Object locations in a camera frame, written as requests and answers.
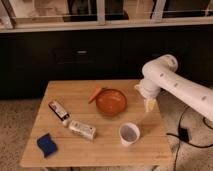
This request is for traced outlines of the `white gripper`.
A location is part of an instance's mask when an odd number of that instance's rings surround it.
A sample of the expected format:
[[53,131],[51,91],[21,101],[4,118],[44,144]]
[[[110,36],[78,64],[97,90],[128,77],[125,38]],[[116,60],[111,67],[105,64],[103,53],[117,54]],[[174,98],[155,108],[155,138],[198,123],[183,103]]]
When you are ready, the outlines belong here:
[[142,79],[134,88],[144,97],[145,100],[145,109],[149,113],[154,109],[156,104],[155,98],[161,91],[161,88],[149,79]]

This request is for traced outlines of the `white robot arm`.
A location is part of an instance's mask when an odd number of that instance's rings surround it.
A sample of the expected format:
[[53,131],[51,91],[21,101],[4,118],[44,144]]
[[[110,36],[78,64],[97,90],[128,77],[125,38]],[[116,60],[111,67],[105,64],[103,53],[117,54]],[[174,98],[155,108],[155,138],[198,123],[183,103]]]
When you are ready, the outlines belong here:
[[170,54],[147,62],[142,67],[143,79],[135,89],[146,99],[155,99],[161,89],[213,122],[213,90],[176,74],[177,59]]

